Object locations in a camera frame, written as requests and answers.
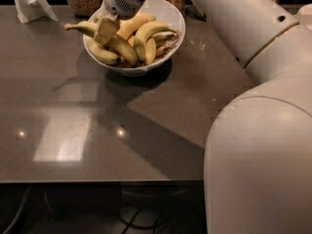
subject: table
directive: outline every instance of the table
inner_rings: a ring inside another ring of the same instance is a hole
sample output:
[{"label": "table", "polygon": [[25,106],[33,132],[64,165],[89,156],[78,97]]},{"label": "table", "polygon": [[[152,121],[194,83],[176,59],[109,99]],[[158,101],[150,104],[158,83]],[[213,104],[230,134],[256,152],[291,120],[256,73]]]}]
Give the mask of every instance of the table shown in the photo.
[{"label": "table", "polygon": [[218,112],[254,85],[211,25],[185,16],[164,65],[126,77],[96,64],[66,5],[19,22],[0,6],[0,182],[202,181]]}]

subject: bunch of bananas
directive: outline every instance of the bunch of bananas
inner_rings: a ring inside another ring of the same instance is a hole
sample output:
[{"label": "bunch of bananas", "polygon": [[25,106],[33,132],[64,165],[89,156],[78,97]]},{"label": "bunch of bananas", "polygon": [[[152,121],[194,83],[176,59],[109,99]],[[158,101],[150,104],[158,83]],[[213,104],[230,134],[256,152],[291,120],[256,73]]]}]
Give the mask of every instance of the bunch of bananas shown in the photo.
[{"label": "bunch of bananas", "polygon": [[120,67],[148,65],[175,46],[179,32],[154,16],[138,12],[132,19],[120,20],[120,28],[110,40],[101,45],[95,39],[98,19],[67,23],[65,30],[76,29],[85,35],[90,53],[98,61]]}]

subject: bowl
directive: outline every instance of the bowl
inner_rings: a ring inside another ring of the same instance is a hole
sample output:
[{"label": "bowl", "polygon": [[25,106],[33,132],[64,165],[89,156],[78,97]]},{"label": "bowl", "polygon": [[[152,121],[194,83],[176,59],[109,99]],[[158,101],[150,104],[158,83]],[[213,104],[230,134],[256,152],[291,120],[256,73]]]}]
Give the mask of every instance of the bowl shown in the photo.
[{"label": "bowl", "polygon": [[[155,59],[154,62],[152,62],[151,64],[140,67],[122,67],[122,66],[119,67],[118,65],[111,66],[98,61],[89,51],[88,45],[86,44],[86,36],[84,36],[83,42],[85,49],[87,50],[88,54],[93,58],[94,61],[96,61],[99,65],[105,68],[119,72],[123,75],[137,77],[145,75],[152,69],[160,66],[177,51],[185,36],[185,20],[181,12],[174,5],[165,0],[145,0],[140,10],[153,15],[156,18],[156,20],[163,21],[170,27],[180,31],[178,39],[175,42],[175,46],[162,58]],[[94,12],[93,15],[91,15],[89,20],[94,21],[94,18],[97,15],[99,15],[99,13],[100,10],[98,9],[97,11]]]}]

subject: dark floor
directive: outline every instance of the dark floor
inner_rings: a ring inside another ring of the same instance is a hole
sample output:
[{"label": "dark floor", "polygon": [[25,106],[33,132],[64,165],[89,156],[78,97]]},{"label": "dark floor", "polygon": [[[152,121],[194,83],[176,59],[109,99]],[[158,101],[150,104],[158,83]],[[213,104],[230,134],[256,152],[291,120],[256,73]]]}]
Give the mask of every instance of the dark floor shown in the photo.
[{"label": "dark floor", "polygon": [[5,234],[200,234],[205,219],[198,183],[0,185]]}]

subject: white bowl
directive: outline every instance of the white bowl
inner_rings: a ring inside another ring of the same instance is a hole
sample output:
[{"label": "white bowl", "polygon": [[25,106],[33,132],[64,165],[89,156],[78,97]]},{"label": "white bowl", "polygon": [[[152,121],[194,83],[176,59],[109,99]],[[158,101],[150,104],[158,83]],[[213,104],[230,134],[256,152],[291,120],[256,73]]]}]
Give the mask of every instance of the white bowl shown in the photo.
[{"label": "white bowl", "polygon": [[[88,54],[101,66],[119,72],[126,76],[141,76],[147,74],[150,70],[154,69],[157,66],[163,64],[167,59],[169,59],[174,52],[181,45],[184,35],[185,35],[185,21],[181,12],[171,3],[165,0],[145,0],[143,6],[140,9],[143,12],[149,13],[153,15],[156,20],[160,20],[168,24],[170,27],[177,29],[180,31],[179,37],[175,42],[175,47],[172,48],[168,53],[166,53],[162,58],[155,59],[155,61],[149,65],[141,66],[141,67],[118,67],[104,64],[90,53],[88,46],[86,45],[86,37],[83,37],[84,46],[88,52]],[[90,21],[93,21],[94,18],[99,14],[99,10],[97,10],[90,18]]]}]

